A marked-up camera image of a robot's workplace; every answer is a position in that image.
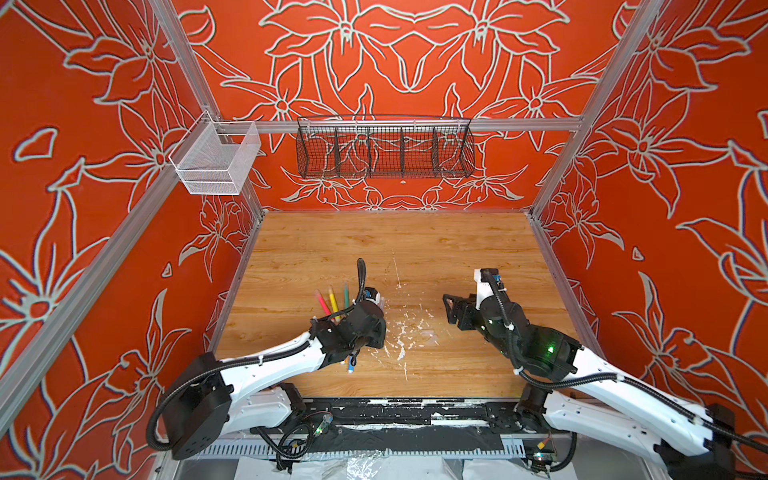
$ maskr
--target white mesh basket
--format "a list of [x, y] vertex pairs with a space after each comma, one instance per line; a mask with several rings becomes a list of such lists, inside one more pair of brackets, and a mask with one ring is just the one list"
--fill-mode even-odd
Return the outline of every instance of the white mesh basket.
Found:
[[170, 156], [189, 193], [238, 195], [261, 148], [256, 124], [251, 123], [242, 142], [224, 143], [216, 123], [205, 112]]

